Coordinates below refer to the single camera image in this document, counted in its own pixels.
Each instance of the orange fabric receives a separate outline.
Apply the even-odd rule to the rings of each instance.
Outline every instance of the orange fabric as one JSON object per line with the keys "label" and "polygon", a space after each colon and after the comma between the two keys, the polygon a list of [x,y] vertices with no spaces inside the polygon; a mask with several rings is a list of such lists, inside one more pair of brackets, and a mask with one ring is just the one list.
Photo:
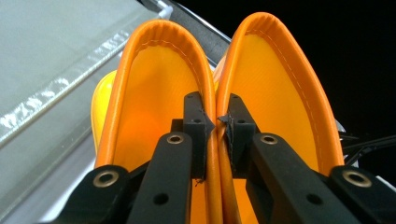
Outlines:
{"label": "orange fabric", "polygon": [[[304,53],[276,17],[254,13],[240,24],[225,56],[217,92],[217,115],[227,114],[230,93],[239,95],[259,129],[282,136],[314,170],[327,175],[343,164],[335,120],[324,90]],[[225,124],[218,121],[219,164],[224,219],[252,221],[251,205],[233,186],[225,144]],[[237,216],[236,198],[242,216]]]}
{"label": "orange fabric", "polygon": [[[148,161],[158,139],[170,132],[172,119],[182,118],[184,96],[193,91],[201,93],[205,112],[215,122],[212,73],[195,38],[171,21],[141,24],[122,53],[95,166],[117,164],[132,171]],[[208,139],[205,190],[201,184],[192,190],[192,223],[222,223],[217,143],[214,130]]]}
{"label": "orange fabric", "polygon": [[343,164],[332,110],[314,70],[284,24],[260,12],[240,24],[214,80],[203,50],[184,28],[159,20],[140,25],[117,74],[106,76],[92,98],[95,166],[131,171],[148,161],[171,120],[182,118],[183,97],[192,91],[201,93],[217,124],[207,146],[206,182],[193,187],[192,223],[257,222],[246,181],[232,177],[226,127],[216,120],[227,113],[230,93],[242,97],[262,132],[285,138],[312,169],[327,175]]}

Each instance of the round hole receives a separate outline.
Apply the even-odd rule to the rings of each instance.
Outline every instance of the round hole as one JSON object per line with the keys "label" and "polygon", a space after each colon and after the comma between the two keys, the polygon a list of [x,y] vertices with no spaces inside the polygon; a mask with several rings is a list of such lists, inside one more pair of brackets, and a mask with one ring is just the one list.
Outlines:
{"label": "round hole", "polygon": [[347,182],[361,188],[370,188],[373,185],[367,176],[353,170],[345,170],[343,172],[343,178]]}
{"label": "round hole", "polygon": [[306,195],[306,199],[311,202],[312,204],[320,205],[323,204],[321,198],[316,194],[308,194]]}
{"label": "round hole", "polygon": [[167,203],[168,200],[169,200],[169,197],[168,197],[167,194],[165,194],[165,193],[160,193],[160,194],[157,194],[157,195],[154,197],[154,200],[153,200],[153,201],[154,201],[155,204],[163,205],[163,204]]}
{"label": "round hole", "polygon": [[114,175],[112,174],[105,174],[99,177],[99,181],[102,183],[106,183],[108,181],[110,181],[113,178]]}
{"label": "round hole", "polygon": [[117,172],[108,170],[102,171],[93,180],[93,185],[97,188],[106,188],[116,183],[118,179],[119,174]]}
{"label": "round hole", "polygon": [[263,135],[260,139],[268,145],[275,145],[277,143],[277,139],[271,135]]}
{"label": "round hole", "polygon": [[180,144],[181,142],[183,142],[183,136],[181,136],[181,135],[172,135],[172,136],[169,136],[168,138],[167,138],[167,141],[168,141],[168,143],[170,143],[170,144]]}

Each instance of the orange seam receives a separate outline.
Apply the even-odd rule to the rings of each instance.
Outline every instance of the orange seam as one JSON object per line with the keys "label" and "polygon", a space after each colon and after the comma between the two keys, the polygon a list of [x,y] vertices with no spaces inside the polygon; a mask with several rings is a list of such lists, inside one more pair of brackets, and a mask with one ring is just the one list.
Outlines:
{"label": "orange seam", "polygon": [[290,65],[289,65],[289,63],[288,63],[288,61],[286,60],[286,57],[283,55],[282,51],[281,51],[280,48],[277,46],[276,42],[271,38],[271,36],[269,36],[267,33],[263,32],[263,31],[261,31],[261,30],[248,30],[248,31],[246,31],[246,34],[248,34],[248,35],[256,35],[257,32],[260,32],[261,34],[265,35],[265,36],[266,36],[269,40],[271,40],[272,43],[275,45],[277,51],[280,53],[280,55],[282,55],[282,59],[285,61],[285,63],[286,63],[286,65],[288,66],[288,68],[289,68],[289,70],[290,70],[292,76],[294,77],[294,79],[295,79],[295,81],[296,81],[296,83],[297,83],[297,86],[299,87],[299,89],[300,89],[300,91],[301,91],[301,93],[302,93],[302,96],[304,97],[304,101],[305,101],[306,106],[308,107],[308,110],[309,110],[309,116],[310,116],[311,119],[313,120],[313,127],[314,127],[313,133],[314,133],[314,136],[315,136],[315,137],[317,138],[317,140],[318,140],[318,144],[317,144],[318,151],[316,150],[317,153],[319,152],[319,154],[318,154],[318,156],[319,156],[318,167],[319,167],[319,170],[323,170],[323,161],[322,161],[322,155],[321,155],[320,137],[319,137],[319,134],[318,134],[318,128],[317,128],[316,120],[315,120],[315,118],[314,118],[314,114],[312,113],[312,110],[311,110],[311,106],[309,105],[309,101],[308,101],[307,98],[305,97],[304,90],[303,90],[303,88],[301,87],[301,85],[300,85],[300,83],[299,83],[297,77],[295,76],[293,70],[291,69],[291,67],[290,67]]}
{"label": "orange seam", "polygon": [[200,80],[199,80],[199,78],[197,78],[197,77],[198,77],[197,72],[195,71],[195,67],[193,66],[193,63],[191,62],[190,58],[187,56],[186,53],[184,53],[184,51],[183,51],[182,49],[178,48],[177,46],[175,46],[175,45],[174,45],[173,43],[171,43],[171,42],[168,42],[168,41],[165,41],[165,40],[161,40],[161,39],[160,39],[160,40],[156,40],[156,39],[149,40],[148,42],[146,42],[146,43],[140,45],[140,47],[135,51],[136,55],[137,55],[137,53],[140,52],[141,50],[146,49],[146,48],[149,47],[149,46],[152,46],[152,45],[150,45],[150,43],[154,43],[154,44],[157,44],[157,45],[160,45],[160,44],[158,44],[158,43],[164,43],[164,44],[166,44],[165,47],[172,47],[172,49],[176,49],[176,52],[177,52],[177,53],[179,53],[179,54],[181,53],[182,58],[184,58],[185,60],[187,60],[187,62],[190,64],[190,66],[191,66],[191,68],[192,68],[192,71],[193,71],[193,73],[195,74],[195,76],[194,76],[194,77],[195,77],[195,80],[198,82],[198,87],[201,86]]}

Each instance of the black plastic part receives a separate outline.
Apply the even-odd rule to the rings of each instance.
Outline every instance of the black plastic part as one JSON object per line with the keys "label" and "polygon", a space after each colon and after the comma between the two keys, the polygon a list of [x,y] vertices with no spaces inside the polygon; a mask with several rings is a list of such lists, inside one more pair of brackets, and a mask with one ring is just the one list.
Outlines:
{"label": "black plastic part", "polygon": [[183,132],[183,119],[172,119],[171,132]]}
{"label": "black plastic part", "polygon": [[250,116],[243,100],[236,94],[230,95],[228,111],[227,137],[233,178],[246,178],[250,143],[253,135],[257,132],[256,122]]}
{"label": "black plastic part", "polygon": [[329,188],[361,223],[396,223],[396,193],[369,172],[352,166],[335,167]]}
{"label": "black plastic part", "polygon": [[359,223],[340,200],[272,133],[257,133],[247,195],[260,223]]}
{"label": "black plastic part", "polygon": [[191,156],[188,135],[160,138],[126,223],[190,222]]}
{"label": "black plastic part", "polygon": [[198,91],[184,97],[183,133],[192,139],[191,177],[205,179],[207,139],[215,125],[207,117]]}
{"label": "black plastic part", "polygon": [[126,219],[130,187],[130,176],[124,168],[106,165],[94,169],[75,188],[61,214],[51,223],[122,223]]}
{"label": "black plastic part", "polygon": [[125,207],[125,215],[124,215],[125,221],[126,218],[129,216],[131,209],[134,207],[134,201],[136,199],[137,193],[139,192],[140,186],[143,181],[143,177],[145,176],[148,167],[149,167],[149,161],[137,167],[136,169],[132,170],[131,173],[129,173],[130,193],[127,196],[129,202],[128,206]]}
{"label": "black plastic part", "polygon": [[357,161],[360,157],[368,154],[372,151],[376,151],[383,148],[395,148],[396,147],[396,135],[376,139],[369,142],[359,143],[349,147],[343,147],[346,165],[351,165]]}

